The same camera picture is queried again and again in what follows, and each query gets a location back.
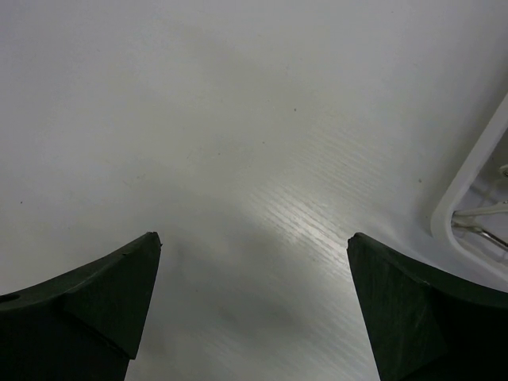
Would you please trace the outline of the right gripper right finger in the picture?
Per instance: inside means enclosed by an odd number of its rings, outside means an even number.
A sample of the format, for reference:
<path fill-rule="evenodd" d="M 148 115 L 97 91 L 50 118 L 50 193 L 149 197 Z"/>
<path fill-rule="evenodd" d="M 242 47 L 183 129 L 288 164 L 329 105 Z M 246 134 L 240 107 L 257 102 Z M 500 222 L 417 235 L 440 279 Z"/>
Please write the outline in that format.
<path fill-rule="evenodd" d="M 382 380 L 505 380 L 507 294 L 424 264 L 373 238 L 348 262 Z"/>

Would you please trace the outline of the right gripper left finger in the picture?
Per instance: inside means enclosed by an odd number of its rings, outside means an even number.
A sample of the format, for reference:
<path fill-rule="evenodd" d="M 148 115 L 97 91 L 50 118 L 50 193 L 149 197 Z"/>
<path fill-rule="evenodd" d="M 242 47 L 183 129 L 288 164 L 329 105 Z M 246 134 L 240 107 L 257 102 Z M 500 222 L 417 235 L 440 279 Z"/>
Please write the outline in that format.
<path fill-rule="evenodd" d="M 162 244 L 107 256 L 1 297 L 3 380 L 123 380 L 137 356 Z"/>

